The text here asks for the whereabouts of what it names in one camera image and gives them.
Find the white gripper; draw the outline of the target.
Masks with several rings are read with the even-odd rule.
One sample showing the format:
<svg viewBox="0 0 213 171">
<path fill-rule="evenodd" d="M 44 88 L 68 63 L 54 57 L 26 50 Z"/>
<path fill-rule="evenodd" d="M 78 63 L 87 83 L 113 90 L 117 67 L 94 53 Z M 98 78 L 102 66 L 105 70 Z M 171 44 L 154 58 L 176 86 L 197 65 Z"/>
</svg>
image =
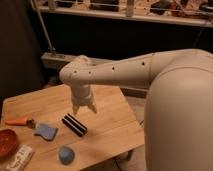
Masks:
<svg viewBox="0 0 213 171">
<path fill-rule="evenodd" d="M 80 106 L 88 106 L 91 111 L 97 113 L 96 105 L 92 104 L 93 93 L 90 85 L 71 86 L 70 89 L 72 103 L 74 104 L 72 107 L 74 115 L 77 115 Z"/>
</svg>

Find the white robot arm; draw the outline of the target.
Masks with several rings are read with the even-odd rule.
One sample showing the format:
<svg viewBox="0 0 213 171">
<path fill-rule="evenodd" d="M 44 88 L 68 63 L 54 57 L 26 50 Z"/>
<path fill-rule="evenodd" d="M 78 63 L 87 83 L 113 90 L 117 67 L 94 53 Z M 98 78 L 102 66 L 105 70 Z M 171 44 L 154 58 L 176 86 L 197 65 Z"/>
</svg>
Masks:
<svg viewBox="0 0 213 171">
<path fill-rule="evenodd" d="M 148 90 L 144 111 L 148 171 L 213 171 L 213 54 L 154 52 L 93 66 L 81 55 L 60 71 L 73 110 L 93 105 L 92 84 Z"/>
</svg>

